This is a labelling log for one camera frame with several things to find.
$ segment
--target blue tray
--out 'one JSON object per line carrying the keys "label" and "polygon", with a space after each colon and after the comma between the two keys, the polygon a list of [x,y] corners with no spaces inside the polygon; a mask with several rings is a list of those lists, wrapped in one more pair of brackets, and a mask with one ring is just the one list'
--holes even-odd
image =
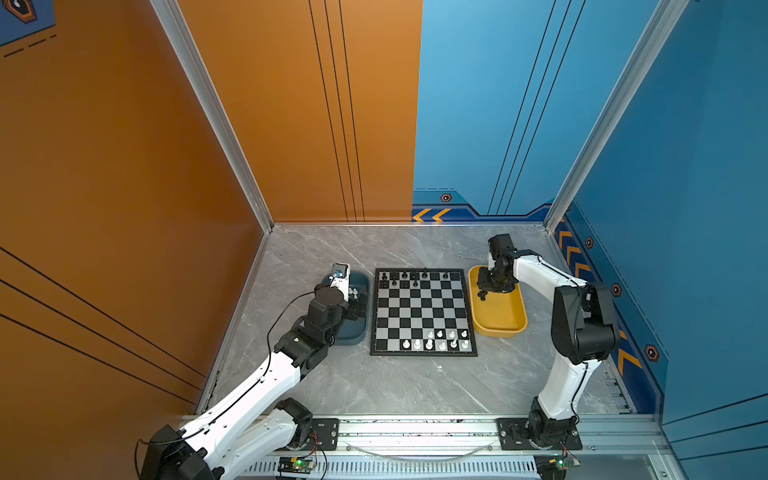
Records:
{"label": "blue tray", "polygon": [[[330,273],[320,283],[330,285],[329,276]],[[358,298],[355,299],[352,294],[349,295],[349,309],[344,316],[339,335],[336,338],[336,345],[341,346],[357,345],[366,338],[368,318],[371,314],[371,282],[368,276],[364,273],[351,272],[349,289],[357,290]]]}

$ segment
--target marble floor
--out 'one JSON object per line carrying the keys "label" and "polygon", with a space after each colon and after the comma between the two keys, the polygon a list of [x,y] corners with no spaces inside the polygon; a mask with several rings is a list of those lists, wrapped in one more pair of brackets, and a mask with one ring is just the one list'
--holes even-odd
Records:
{"label": "marble floor", "polygon": [[[264,336],[274,319],[292,298],[310,291],[332,263],[349,263],[371,277],[377,267],[454,267],[466,273],[485,262],[487,240],[497,233],[510,233],[517,248],[533,249],[565,268],[556,246],[536,225],[276,227],[213,401],[222,399],[266,358]],[[522,293],[528,328],[511,339],[477,335],[476,358],[370,356],[367,337],[357,346],[331,348],[328,357],[286,396],[323,415],[525,414],[547,381],[555,350],[549,334],[551,304],[525,285]],[[273,345],[298,316],[306,314],[309,301],[299,299],[286,311],[270,337]],[[625,404],[616,381],[602,366],[588,383],[578,411],[626,412]]]}

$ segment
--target white robotic arm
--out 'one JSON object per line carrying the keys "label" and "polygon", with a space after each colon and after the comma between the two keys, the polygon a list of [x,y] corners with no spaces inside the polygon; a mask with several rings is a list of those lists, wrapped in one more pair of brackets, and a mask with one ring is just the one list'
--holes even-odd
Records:
{"label": "white robotic arm", "polygon": [[141,480],[231,480],[259,458],[307,439],[312,413],[293,399],[264,409],[292,389],[328,354],[348,308],[349,265],[335,263],[330,285],[318,285],[307,315],[283,335],[262,364],[215,406],[176,432],[166,425],[147,446]]}
{"label": "white robotic arm", "polygon": [[616,348],[617,314],[608,287],[589,283],[517,250],[508,234],[488,240],[488,268],[481,268],[482,300],[488,292],[510,293],[518,282],[552,302],[551,337],[558,351],[544,389],[533,401],[528,431],[538,447],[557,445],[576,429],[578,404],[590,375]]}

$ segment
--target orange wall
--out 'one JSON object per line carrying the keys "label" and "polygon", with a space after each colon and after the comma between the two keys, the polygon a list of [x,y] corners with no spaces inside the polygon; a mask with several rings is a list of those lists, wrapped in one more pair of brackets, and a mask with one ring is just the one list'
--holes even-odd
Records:
{"label": "orange wall", "polygon": [[410,219],[421,2],[179,4],[275,221]]}
{"label": "orange wall", "polygon": [[3,477],[135,478],[136,439],[194,411],[261,231],[149,2],[55,14],[0,47],[0,247],[178,360],[0,250]]}

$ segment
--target cable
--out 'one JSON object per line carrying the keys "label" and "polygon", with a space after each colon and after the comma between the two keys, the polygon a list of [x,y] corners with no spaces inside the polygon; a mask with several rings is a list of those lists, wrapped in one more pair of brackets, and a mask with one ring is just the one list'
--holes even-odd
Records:
{"label": "cable", "polygon": [[[313,290],[313,291],[311,291],[311,292],[302,293],[302,294],[301,294],[301,295],[299,295],[298,297],[296,297],[296,298],[294,298],[293,300],[291,300],[291,301],[288,303],[288,305],[286,305],[286,307],[283,309],[283,311],[282,311],[282,312],[280,312],[280,315],[278,315],[278,316],[277,316],[277,319],[275,320],[275,323],[273,323],[273,324],[272,324],[272,326],[270,327],[270,330],[269,330],[269,331],[266,333],[266,358],[267,358],[267,360],[266,360],[266,369],[264,370],[264,375],[266,375],[266,374],[267,374],[267,373],[270,371],[270,365],[272,364],[272,346],[270,345],[270,333],[272,333],[272,329],[273,329],[273,328],[275,328],[275,325],[277,325],[277,322],[279,322],[279,321],[280,321],[280,317],[281,317],[281,316],[283,316],[283,314],[286,312],[286,310],[288,310],[288,307],[289,307],[289,306],[291,306],[291,305],[293,305],[293,302],[297,301],[299,298],[301,298],[301,297],[303,297],[303,296],[307,296],[307,295],[310,295],[310,294],[312,294],[312,293],[315,293],[315,291]],[[240,400],[241,400],[241,399],[242,399],[242,398],[243,398],[243,397],[244,397],[244,396],[245,396],[245,395],[246,395],[248,392],[250,392],[250,391],[251,391],[251,389],[252,389],[254,386],[256,386],[256,385],[258,385],[259,383],[261,383],[261,382],[262,382],[262,378],[263,378],[263,377],[264,377],[264,376],[261,376],[261,378],[259,378],[259,379],[258,379],[258,380],[257,380],[257,381],[256,381],[256,382],[253,384],[253,385],[251,385],[250,387],[248,387],[248,389],[247,389],[245,392],[243,392],[243,394],[242,394],[241,396],[237,397],[237,400],[235,400],[235,401],[234,401],[234,402],[232,402],[232,403],[231,403],[231,404],[230,404],[228,407],[226,407],[222,413],[220,413],[219,415],[216,415],[216,418],[214,418],[213,420],[211,420],[210,422],[208,422],[208,425],[213,425],[214,423],[216,423],[216,421],[217,421],[219,418],[221,418],[221,416],[222,416],[223,414],[225,414],[225,413],[229,412],[229,410],[230,410],[230,409],[231,409],[231,408],[232,408],[232,407],[233,407],[233,406],[234,406],[236,403],[238,403],[238,402],[239,402],[239,401],[240,401]]]}
{"label": "cable", "polygon": [[323,458],[326,460],[326,467],[323,469],[323,476],[320,477],[320,480],[323,480],[326,477],[326,473],[328,473],[328,456],[326,455],[326,451],[323,450],[323,447],[318,445],[318,448],[320,449],[320,452],[323,454]]}
{"label": "cable", "polygon": [[137,458],[138,457],[138,450],[139,450],[139,443],[141,443],[142,445],[170,445],[171,443],[184,442],[187,439],[191,439],[192,437],[194,437],[195,435],[197,435],[198,433],[200,433],[200,432],[202,432],[204,430],[205,430],[204,427],[200,427],[200,430],[197,430],[192,435],[189,435],[189,436],[186,436],[186,437],[181,437],[180,439],[170,440],[169,442],[152,442],[151,440],[149,442],[145,442],[142,439],[138,439],[136,441],[136,446],[134,447],[134,469],[136,470],[136,478],[141,480],[141,473],[139,473],[139,461],[138,461],[138,458]]}

